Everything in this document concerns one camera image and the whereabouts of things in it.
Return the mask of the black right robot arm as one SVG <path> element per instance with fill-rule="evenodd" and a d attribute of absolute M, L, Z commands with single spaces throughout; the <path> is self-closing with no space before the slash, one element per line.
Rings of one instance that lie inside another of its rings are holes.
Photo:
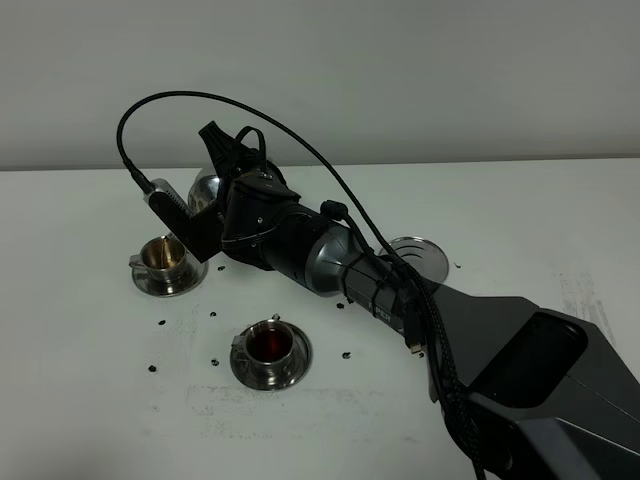
<path fill-rule="evenodd" d="M 476 297 L 376 254 L 347 207 L 303 206 L 266 155 L 215 123 L 219 247 L 318 295 L 340 293 L 423 353 L 429 390 L 478 478 L 635 479 L 639 384 L 594 324 L 521 297 Z"/>

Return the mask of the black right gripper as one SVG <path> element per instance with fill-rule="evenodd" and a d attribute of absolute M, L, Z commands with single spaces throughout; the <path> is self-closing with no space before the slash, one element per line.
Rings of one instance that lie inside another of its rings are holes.
<path fill-rule="evenodd" d="M 287 186 L 282 174 L 261 169 L 232 171 L 240 157 L 237 141 L 215 121 L 204 126 L 199 136 L 215 172 L 226 175 L 219 186 L 222 250 L 235 253 L 263 244 L 289 255 L 308 254 L 310 210 L 299 204 L 300 195 Z"/>

